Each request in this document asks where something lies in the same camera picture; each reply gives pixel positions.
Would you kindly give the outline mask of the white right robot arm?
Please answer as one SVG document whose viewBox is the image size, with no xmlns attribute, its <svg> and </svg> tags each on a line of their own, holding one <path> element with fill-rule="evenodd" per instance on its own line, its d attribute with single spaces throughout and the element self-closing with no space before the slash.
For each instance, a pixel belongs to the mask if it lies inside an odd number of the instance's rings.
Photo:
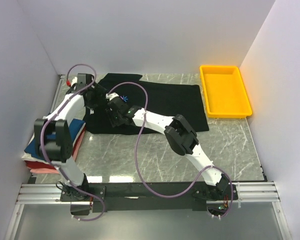
<svg viewBox="0 0 300 240">
<path fill-rule="evenodd" d="M 154 195 L 172 199 L 186 194 L 202 177 L 204 183 L 209 187 L 212 198 L 220 200 L 230 191 L 230 199 L 234 199 L 234 186 L 229 175 L 221 168 L 215 166 L 203 151 L 197 133 L 180 114 L 176 116 L 165 116 L 150 112 L 146 107 L 128 106 L 128 104 L 116 93 L 106 94 L 107 114 L 113 126 L 131 125 L 139 127 L 138 137 L 134 147 L 134 162 L 137 174 L 142 184 Z M 182 192 L 174 195 L 163 195 L 155 192 L 143 179 L 138 164 L 138 145 L 143 130 L 147 128 L 164 135 L 170 148 L 178 155 L 186 157 L 198 170 L 193 182 Z"/>
</svg>

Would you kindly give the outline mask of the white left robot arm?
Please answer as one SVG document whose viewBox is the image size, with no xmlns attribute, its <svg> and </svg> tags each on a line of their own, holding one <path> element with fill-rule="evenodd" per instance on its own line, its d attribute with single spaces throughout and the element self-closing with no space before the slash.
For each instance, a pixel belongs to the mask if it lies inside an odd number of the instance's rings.
<svg viewBox="0 0 300 240">
<path fill-rule="evenodd" d="M 48 116 L 34 122 L 36 154 L 58 171 L 78 201 L 89 197 L 90 188 L 86 175 L 72 156 L 70 124 L 81 109 L 93 110 L 106 102 L 106 90 L 95 80 L 94 74 L 79 73 L 59 106 Z"/>
</svg>

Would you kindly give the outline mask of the black t shirt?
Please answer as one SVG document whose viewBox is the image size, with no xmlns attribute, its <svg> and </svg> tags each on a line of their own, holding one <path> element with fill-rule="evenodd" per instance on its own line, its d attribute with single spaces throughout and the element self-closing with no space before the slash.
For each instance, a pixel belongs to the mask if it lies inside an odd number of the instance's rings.
<svg viewBox="0 0 300 240">
<path fill-rule="evenodd" d="M 141 81 L 140 74 L 108 73 L 99 84 L 106 90 L 123 82 L 134 82 L 145 88 L 148 93 L 147 110 L 174 117 L 182 115 L 190 123 L 195 132 L 207 132 L 209 126 L 204 111 L 200 87 L 198 85 L 165 84 Z M 137 135 L 139 127 L 121 125 L 112 127 L 106 111 L 96 108 L 93 113 L 89 109 L 83 117 L 86 130 L 92 134 Z"/>
</svg>

